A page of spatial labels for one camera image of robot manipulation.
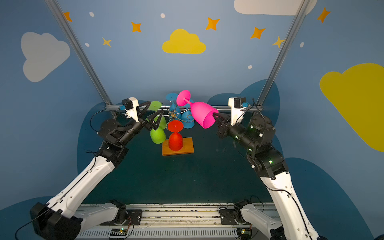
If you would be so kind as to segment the pink wine glass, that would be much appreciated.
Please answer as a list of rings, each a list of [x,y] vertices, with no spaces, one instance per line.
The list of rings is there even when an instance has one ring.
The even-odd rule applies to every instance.
[[[191,102],[191,93],[188,90],[181,91],[177,96],[179,106],[189,105],[195,121],[204,129],[210,128],[215,122],[214,114],[219,111],[211,105],[203,102]]]

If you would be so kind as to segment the red wine glass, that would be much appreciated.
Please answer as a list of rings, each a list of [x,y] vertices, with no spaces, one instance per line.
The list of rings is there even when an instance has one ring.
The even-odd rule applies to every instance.
[[[168,130],[171,132],[169,137],[169,148],[172,151],[179,151],[183,148],[183,137],[180,131],[184,128],[181,121],[173,120],[167,125]]]

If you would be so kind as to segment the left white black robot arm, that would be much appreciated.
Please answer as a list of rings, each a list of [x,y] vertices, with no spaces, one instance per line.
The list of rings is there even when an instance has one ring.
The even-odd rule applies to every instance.
[[[74,240],[80,233],[106,222],[124,225],[128,222],[125,204],[112,200],[84,213],[76,211],[91,191],[124,160],[127,143],[142,129],[157,130],[164,110],[147,116],[151,102],[139,104],[131,97],[122,101],[121,114],[128,123],[105,120],[97,131],[103,144],[89,165],[60,193],[47,203],[36,203],[30,210],[34,232],[45,240]]]

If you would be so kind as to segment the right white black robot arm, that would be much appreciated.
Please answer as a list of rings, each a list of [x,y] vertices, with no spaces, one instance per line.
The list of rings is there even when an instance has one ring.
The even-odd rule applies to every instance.
[[[239,223],[249,223],[270,240],[322,240],[310,223],[293,187],[289,167],[283,155],[272,145],[276,129],[261,113],[254,114],[247,127],[231,124],[231,117],[213,114],[220,138],[231,137],[247,153],[252,169],[268,190],[280,220],[276,221],[258,210],[250,201],[235,204]]]

